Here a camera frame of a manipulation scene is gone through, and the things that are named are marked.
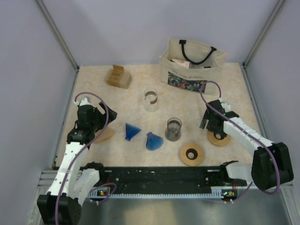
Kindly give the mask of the wooden dripper ring stand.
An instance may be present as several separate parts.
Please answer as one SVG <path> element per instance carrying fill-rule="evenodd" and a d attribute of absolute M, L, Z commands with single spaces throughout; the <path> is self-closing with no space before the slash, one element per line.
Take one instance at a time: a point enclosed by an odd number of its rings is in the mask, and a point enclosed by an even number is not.
<path fill-rule="evenodd" d="M 225 138 L 223 139 L 217 139 L 215 136 L 214 136 L 214 133 L 213 132 L 210 132 L 208 131 L 207 132 L 207 137 L 208 137 L 208 140 L 215 146 L 218 146 L 218 147 L 224 147 L 224 146 L 227 146 L 230 141 L 231 141 L 231 136 L 226 136 Z"/>

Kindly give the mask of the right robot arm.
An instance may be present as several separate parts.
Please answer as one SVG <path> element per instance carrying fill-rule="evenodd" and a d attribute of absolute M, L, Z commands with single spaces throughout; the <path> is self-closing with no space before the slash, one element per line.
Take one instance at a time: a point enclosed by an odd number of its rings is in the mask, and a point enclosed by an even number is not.
<path fill-rule="evenodd" d="M 239 161 L 223 163 L 224 170 L 218 177 L 223 185 L 231 185 L 240 179 L 253 182 L 260 190 L 266 191 L 294 179 L 289 149 L 283 142 L 275 143 L 258 134 L 220 98 L 207 103 L 206 107 L 200 128 L 207 129 L 209 141 L 222 147 L 234 138 L 253 157 L 250 164 Z"/>

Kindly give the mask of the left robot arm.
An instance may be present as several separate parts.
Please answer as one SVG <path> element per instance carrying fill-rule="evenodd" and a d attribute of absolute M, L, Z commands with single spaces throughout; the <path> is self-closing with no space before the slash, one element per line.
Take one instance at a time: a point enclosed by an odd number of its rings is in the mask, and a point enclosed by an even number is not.
<path fill-rule="evenodd" d="M 84 169 L 79 175 L 95 133 L 102 133 L 117 118 L 117 113 L 99 104 L 101 113 L 85 98 L 79 103 L 77 120 L 67 135 L 65 155 L 46 194 L 37 199 L 37 206 L 46 225 L 76 225 L 79 223 L 83 203 L 94 185 L 106 182 L 106 174 L 94 168 Z"/>

